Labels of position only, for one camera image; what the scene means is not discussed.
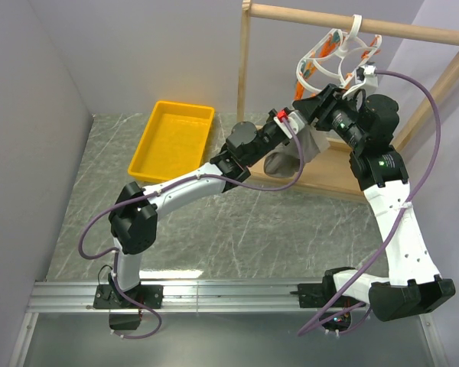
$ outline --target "wooden base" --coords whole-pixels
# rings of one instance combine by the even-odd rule
[[[270,184],[284,185],[291,179],[273,178],[263,171],[264,159],[250,168],[251,179]],[[352,174],[349,165],[349,151],[345,149],[328,148],[314,160],[306,164],[303,174],[294,188],[333,196],[340,199],[365,202],[357,179]]]

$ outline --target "wall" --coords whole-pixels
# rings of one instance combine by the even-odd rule
[[[260,2],[411,23],[422,0]],[[241,3],[31,0],[90,111],[110,113],[150,112],[158,99],[235,112]],[[287,105],[298,60],[327,31],[253,18],[246,110]],[[386,38],[377,65],[387,67],[400,42]]]
[[[459,0],[426,0],[414,24],[459,29]],[[407,73],[432,86],[458,47],[403,41],[390,69]],[[406,82],[384,79],[384,93],[394,96],[403,122],[422,100],[422,93]],[[457,294],[438,308],[433,317],[451,366],[459,366],[459,83],[441,104],[441,150],[431,177],[413,200],[428,250],[445,278],[452,278]],[[411,181],[416,184],[430,160],[434,145],[430,119],[404,151]]]
[[[49,264],[90,115],[24,0],[0,1],[0,366]]]

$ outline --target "wooden rod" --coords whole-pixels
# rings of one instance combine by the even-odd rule
[[[318,13],[316,11],[282,8],[279,6],[262,4],[252,4],[250,14],[255,18],[291,21],[294,23],[312,24],[328,28],[351,29],[353,23],[353,17],[345,15]],[[459,46],[459,31],[451,31],[448,29],[363,19],[360,25],[360,31],[364,33],[381,34],[382,36]]]
[[[252,0],[243,0],[242,24],[239,31],[238,99],[236,100],[236,120],[243,121],[245,115],[246,71],[248,69],[248,49],[250,43],[250,9]]]
[[[454,84],[459,80],[459,52],[449,63],[444,72],[439,76],[435,85],[430,89],[430,93],[434,97],[437,104],[442,103],[448,93],[451,91]],[[428,99],[424,99],[420,106],[413,112],[412,117],[399,132],[398,136],[393,141],[393,145],[401,151],[418,130],[423,126],[425,121],[431,116],[432,110]]]

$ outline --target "yellow bin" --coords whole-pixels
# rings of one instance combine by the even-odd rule
[[[212,107],[156,102],[128,174],[158,184],[197,169],[213,117]]]

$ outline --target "red component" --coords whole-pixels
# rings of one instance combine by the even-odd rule
[[[282,121],[282,119],[287,118],[288,114],[285,113],[285,111],[282,109],[281,111],[277,112],[277,118],[279,121]]]

